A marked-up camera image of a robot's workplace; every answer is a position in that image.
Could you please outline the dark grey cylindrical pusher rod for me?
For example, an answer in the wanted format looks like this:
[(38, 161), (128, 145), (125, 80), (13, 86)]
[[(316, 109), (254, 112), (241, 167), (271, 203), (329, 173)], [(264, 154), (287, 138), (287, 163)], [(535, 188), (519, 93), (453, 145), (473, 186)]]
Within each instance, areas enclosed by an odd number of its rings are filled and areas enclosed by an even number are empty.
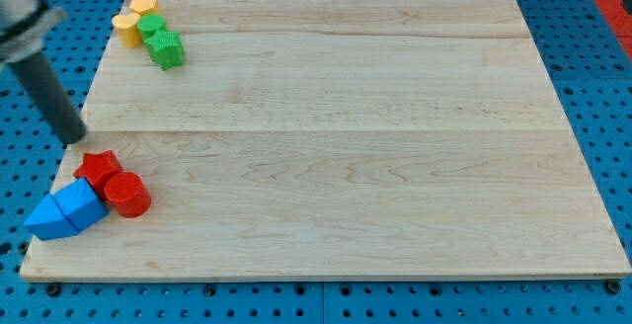
[(86, 135), (86, 125), (42, 52), (11, 62), (9, 68), (62, 143), (76, 143)]

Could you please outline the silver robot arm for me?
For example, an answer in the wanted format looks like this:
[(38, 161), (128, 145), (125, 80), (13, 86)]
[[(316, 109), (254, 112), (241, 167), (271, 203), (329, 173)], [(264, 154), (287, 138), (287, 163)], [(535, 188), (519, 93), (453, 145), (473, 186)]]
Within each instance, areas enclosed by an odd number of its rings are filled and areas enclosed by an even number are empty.
[(66, 18), (63, 8), (45, 0), (1, 0), (1, 63), (16, 76), (58, 139), (72, 144), (84, 138), (87, 128), (42, 52), (44, 36)]

